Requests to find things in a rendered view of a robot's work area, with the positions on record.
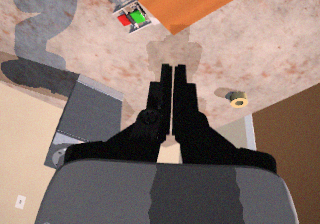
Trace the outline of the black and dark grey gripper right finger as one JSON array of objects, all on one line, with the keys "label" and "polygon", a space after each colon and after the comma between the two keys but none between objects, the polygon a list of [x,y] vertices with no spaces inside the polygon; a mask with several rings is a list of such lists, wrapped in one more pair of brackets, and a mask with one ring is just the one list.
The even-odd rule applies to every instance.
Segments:
[{"label": "black and dark grey gripper right finger", "polygon": [[175,66],[174,71],[172,135],[180,144],[182,163],[256,166],[277,174],[272,155],[236,148],[209,126],[206,115],[198,109],[196,83],[187,83],[184,64]]}]

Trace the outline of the beige roll of masking tape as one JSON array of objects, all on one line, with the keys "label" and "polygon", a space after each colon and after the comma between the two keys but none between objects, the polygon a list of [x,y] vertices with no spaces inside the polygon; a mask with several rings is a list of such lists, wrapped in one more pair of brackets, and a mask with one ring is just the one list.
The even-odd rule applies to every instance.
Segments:
[{"label": "beige roll of masking tape", "polygon": [[247,95],[244,92],[238,91],[230,95],[231,106],[241,108],[247,105]]}]

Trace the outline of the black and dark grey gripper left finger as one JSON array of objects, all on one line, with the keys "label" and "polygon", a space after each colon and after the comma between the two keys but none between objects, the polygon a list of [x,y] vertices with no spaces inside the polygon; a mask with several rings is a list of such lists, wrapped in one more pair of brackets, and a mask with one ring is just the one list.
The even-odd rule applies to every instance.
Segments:
[{"label": "black and dark grey gripper left finger", "polygon": [[161,144],[170,134],[171,100],[172,66],[162,64],[160,82],[150,81],[146,109],[136,121],[106,142],[70,145],[64,164],[85,158],[157,162]]}]

